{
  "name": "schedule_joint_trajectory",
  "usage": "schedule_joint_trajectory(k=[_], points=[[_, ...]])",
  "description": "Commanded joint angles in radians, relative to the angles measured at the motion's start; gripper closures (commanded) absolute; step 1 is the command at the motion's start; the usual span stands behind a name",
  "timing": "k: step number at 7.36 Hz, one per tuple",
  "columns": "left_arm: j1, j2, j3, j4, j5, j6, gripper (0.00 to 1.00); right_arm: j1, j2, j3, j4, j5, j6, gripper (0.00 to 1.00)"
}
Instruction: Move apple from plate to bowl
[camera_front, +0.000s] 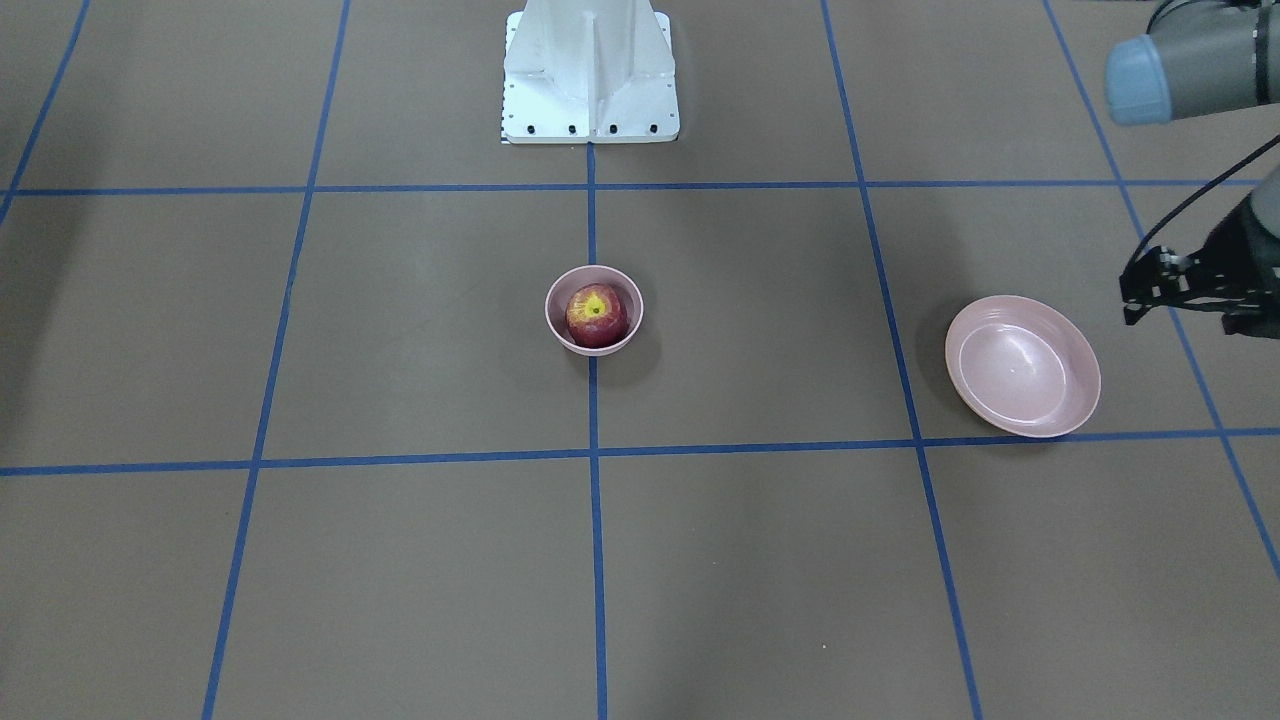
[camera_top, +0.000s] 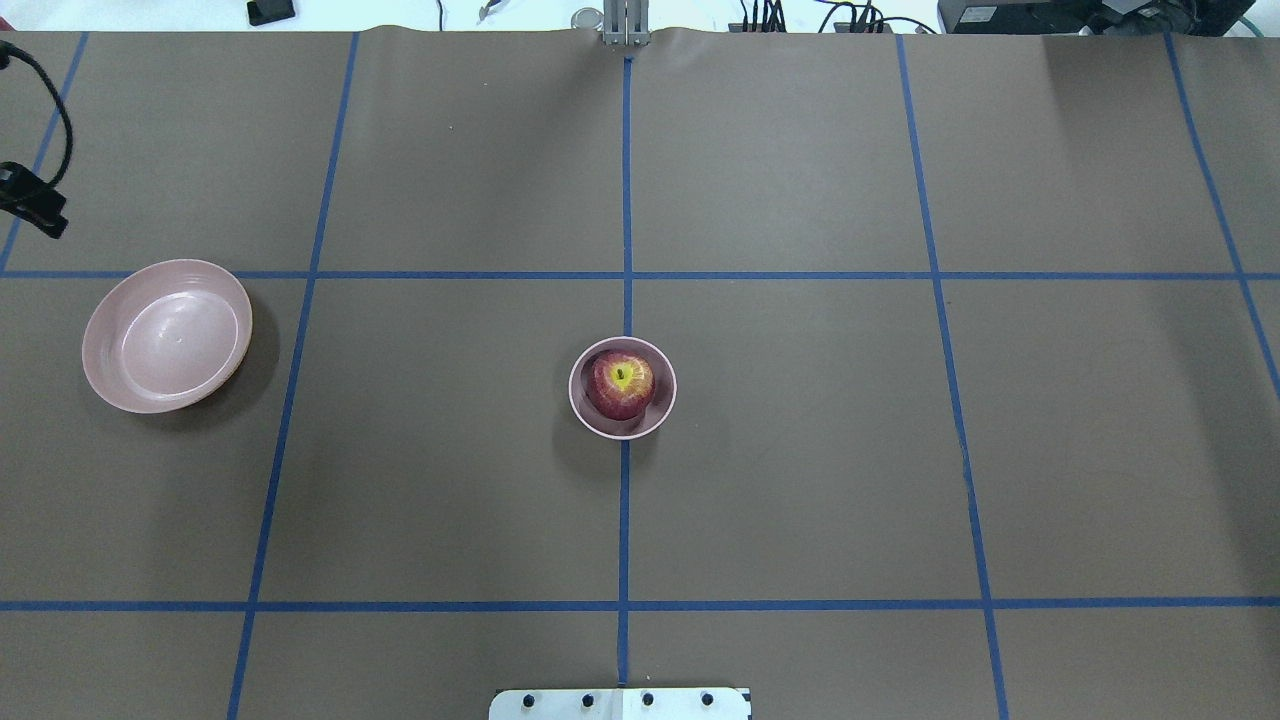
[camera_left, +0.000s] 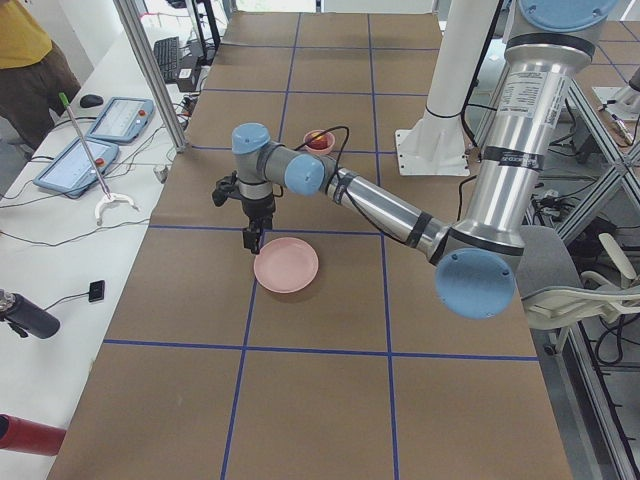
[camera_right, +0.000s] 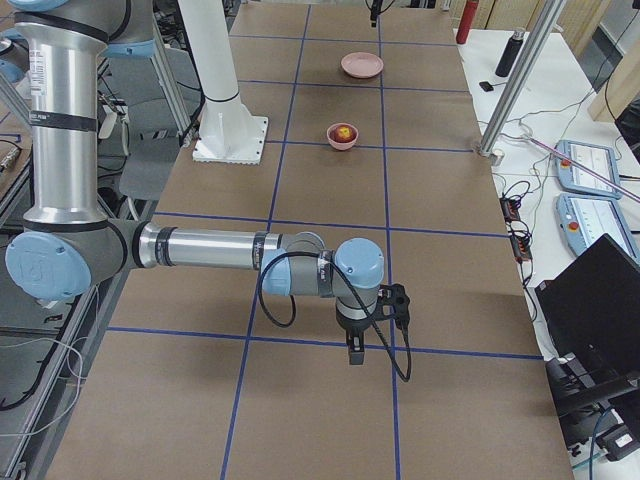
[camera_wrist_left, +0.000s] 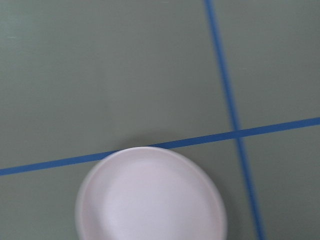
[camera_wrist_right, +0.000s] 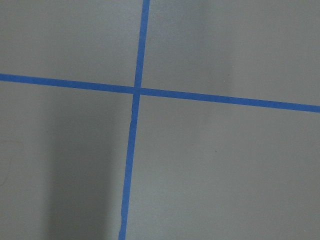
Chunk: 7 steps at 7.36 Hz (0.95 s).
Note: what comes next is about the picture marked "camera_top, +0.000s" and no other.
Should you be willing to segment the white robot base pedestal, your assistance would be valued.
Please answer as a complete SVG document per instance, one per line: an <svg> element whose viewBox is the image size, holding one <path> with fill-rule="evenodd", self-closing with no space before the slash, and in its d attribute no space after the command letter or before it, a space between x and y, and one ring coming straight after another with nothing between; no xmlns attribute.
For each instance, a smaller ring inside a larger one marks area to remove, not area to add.
<svg viewBox="0 0 1280 720"><path fill-rule="evenodd" d="M751 719L750 691L732 687L509 689L489 719Z"/></svg>

